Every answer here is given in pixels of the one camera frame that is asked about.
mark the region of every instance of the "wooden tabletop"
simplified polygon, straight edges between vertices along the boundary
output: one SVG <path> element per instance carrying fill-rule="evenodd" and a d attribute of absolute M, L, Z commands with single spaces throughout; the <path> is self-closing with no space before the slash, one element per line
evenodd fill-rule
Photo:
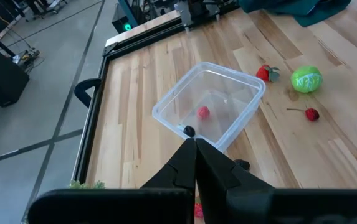
<path fill-rule="evenodd" d="M 281 70 L 226 151 L 231 159 L 249 161 L 251 173 L 275 187 L 357 188 L 357 0 L 307 28 L 292 16 L 238 9 L 113 60 L 87 182 L 138 188 L 159 171 L 183 140 L 152 117 L 152 107 L 199 62 L 253 75 L 263 64 Z M 291 87 L 301 65 L 322 72 L 317 91 Z M 320 119 L 287 108 L 316 108 Z"/>

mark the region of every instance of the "concrete floor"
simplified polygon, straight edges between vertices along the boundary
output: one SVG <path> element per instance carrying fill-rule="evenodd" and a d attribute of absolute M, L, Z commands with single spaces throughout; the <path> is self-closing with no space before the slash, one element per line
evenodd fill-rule
<path fill-rule="evenodd" d="M 0 108 L 0 155 L 17 150 L 0 157 L 0 223 L 19 223 L 38 195 L 68 186 L 88 111 L 71 90 L 98 75 L 105 42 L 117 35 L 117 0 L 68 2 L 56 15 L 21 19 L 13 28 L 45 60 L 29 74 L 20 100 Z M 27 49 L 19 40 L 9 32 L 2 42 L 15 52 Z"/>

